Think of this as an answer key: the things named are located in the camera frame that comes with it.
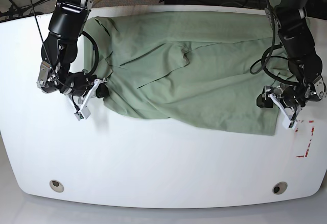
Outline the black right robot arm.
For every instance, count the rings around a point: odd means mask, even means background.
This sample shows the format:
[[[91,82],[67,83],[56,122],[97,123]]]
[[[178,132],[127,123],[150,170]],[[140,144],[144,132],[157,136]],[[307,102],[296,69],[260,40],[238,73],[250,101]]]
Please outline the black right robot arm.
[[[49,23],[49,34],[42,42],[37,86],[44,93],[59,91],[65,95],[84,96],[95,86],[95,71],[99,49],[95,40],[83,28],[94,0],[56,0]],[[77,40],[86,37],[93,46],[95,62],[89,71],[70,72],[77,57]]]

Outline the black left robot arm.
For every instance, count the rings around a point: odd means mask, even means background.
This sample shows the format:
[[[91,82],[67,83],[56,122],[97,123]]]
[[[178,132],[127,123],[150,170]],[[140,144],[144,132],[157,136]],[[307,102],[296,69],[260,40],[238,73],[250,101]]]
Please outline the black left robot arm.
[[[308,101],[321,101],[326,95],[326,85],[322,77],[323,63],[317,55],[315,42],[307,24],[308,0],[265,0],[266,14],[273,31],[272,44],[258,62],[257,74],[263,71],[269,77],[286,87],[277,95],[283,108],[299,112]],[[289,71],[296,81],[289,81],[274,75],[267,68],[273,52],[283,48],[286,52]]]

